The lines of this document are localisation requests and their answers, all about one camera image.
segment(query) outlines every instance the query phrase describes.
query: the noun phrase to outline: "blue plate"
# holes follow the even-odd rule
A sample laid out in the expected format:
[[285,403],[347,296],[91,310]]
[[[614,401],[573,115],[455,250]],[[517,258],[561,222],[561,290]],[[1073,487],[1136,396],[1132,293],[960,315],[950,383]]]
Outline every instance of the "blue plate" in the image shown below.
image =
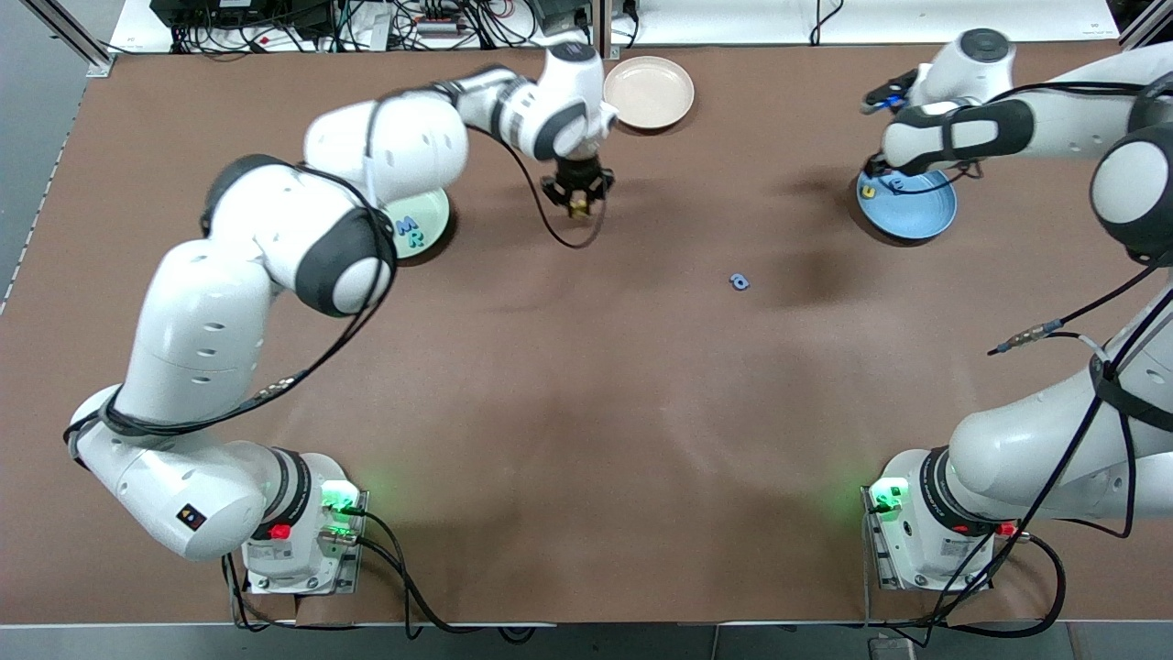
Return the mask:
[[875,178],[860,172],[855,198],[876,229],[902,240],[927,240],[948,229],[957,215],[957,192],[948,181],[943,171],[918,176],[893,172]]

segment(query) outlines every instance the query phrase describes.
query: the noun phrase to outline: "black square sticker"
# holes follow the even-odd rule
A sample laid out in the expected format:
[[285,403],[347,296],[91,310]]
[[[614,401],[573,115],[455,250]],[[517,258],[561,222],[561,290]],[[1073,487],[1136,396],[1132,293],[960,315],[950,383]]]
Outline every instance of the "black square sticker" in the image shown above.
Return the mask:
[[199,526],[204,524],[204,520],[208,519],[204,518],[203,513],[196,511],[196,508],[190,504],[184,504],[183,509],[181,509],[175,517],[178,518],[181,523],[187,525],[192,532],[198,530]]

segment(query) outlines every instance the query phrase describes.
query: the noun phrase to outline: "plate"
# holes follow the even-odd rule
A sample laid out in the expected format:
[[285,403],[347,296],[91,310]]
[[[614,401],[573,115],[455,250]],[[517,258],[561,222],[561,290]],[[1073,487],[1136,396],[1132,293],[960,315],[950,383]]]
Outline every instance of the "plate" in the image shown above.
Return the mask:
[[414,197],[384,204],[395,231],[395,252],[399,258],[411,258],[426,252],[443,236],[448,227],[448,195],[433,190]]
[[893,172],[875,178],[861,172],[855,198],[868,222],[900,240],[933,238],[957,215],[957,192],[943,171],[917,176]]
[[603,98],[618,108],[619,121],[643,129],[680,121],[692,107],[694,94],[689,72],[664,57],[624,60],[603,83]]

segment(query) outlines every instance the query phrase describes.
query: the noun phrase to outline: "brown tabletop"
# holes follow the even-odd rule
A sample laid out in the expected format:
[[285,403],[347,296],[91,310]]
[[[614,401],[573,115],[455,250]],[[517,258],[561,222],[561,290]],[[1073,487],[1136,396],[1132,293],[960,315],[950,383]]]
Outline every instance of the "brown tabletop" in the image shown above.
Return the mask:
[[[1112,49],[1022,46],[1016,77]],[[860,96],[934,52],[657,53],[691,73],[697,103],[666,134],[606,143],[618,183],[581,252],[545,234],[509,156],[474,136],[447,251],[405,267],[304,387],[219,436],[337,458],[449,620],[860,619],[859,487],[896,453],[948,442],[967,414],[1083,368],[1076,342],[983,354],[1135,271],[1089,210],[1092,162],[991,162],[958,184],[955,225],[920,247],[853,223],[849,181],[884,125]],[[297,159],[318,114],[489,59],[542,66],[538,52],[123,57],[90,84],[0,318],[0,621],[226,619],[219,567],[152,542],[60,433],[122,379],[158,258],[197,236],[225,163]],[[733,272],[751,288],[734,291]],[[1114,332],[1153,286],[1082,327]],[[258,385],[338,329],[283,298]],[[1169,530],[1144,522],[1117,542],[1039,524],[1067,566],[1064,615],[1173,617],[1154,580]],[[1017,552],[970,617],[1045,610],[1036,552]],[[399,619],[398,587],[368,564],[358,594],[304,600],[299,620]],[[876,614],[929,604],[883,594]]]

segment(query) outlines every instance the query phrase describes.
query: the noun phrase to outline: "white robotic arm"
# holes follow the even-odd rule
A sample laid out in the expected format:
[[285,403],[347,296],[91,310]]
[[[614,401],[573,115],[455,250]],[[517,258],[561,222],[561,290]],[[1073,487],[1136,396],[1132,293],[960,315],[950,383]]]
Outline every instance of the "white robotic arm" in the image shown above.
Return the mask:
[[[1173,45],[1113,55],[1017,89],[1010,83],[1012,57],[1013,46],[1001,34],[970,30],[933,64],[868,94],[867,114],[894,107],[895,116],[865,170],[915,175],[1009,155],[1100,158],[1090,195],[1100,224],[1133,259],[1173,265],[1173,113],[1161,100],[1173,77]],[[1171,288],[1173,283],[1105,347],[1110,377],[1094,359],[1059,385],[967,417],[948,447],[893,458],[869,489],[883,586],[964,588],[965,580],[951,579],[972,577],[990,560],[991,545],[978,547],[981,539],[1012,529],[1005,525],[1036,508],[1064,461],[1036,517],[1125,516],[1130,457],[1123,421],[1134,449],[1134,513],[1173,516],[1173,333],[1165,306]],[[1032,327],[997,353],[1060,326],[1056,320]],[[970,562],[961,566],[965,557]]]
[[75,413],[73,457],[177,554],[209,560],[243,544],[255,591],[334,591],[359,524],[344,512],[359,491],[343,469],[321,455],[221,444],[206,430],[307,374],[248,396],[272,300],[287,288],[339,317],[381,300],[395,258],[374,209],[454,182],[466,125],[557,159],[560,171],[594,170],[594,196],[575,190],[589,211],[612,181],[597,158],[616,116],[602,87],[598,55],[560,45],[536,83],[493,67],[323,115],[306,132],[305,165],[264,155],[231,163],[209,190],[204,238],[156,270],[124,383]]

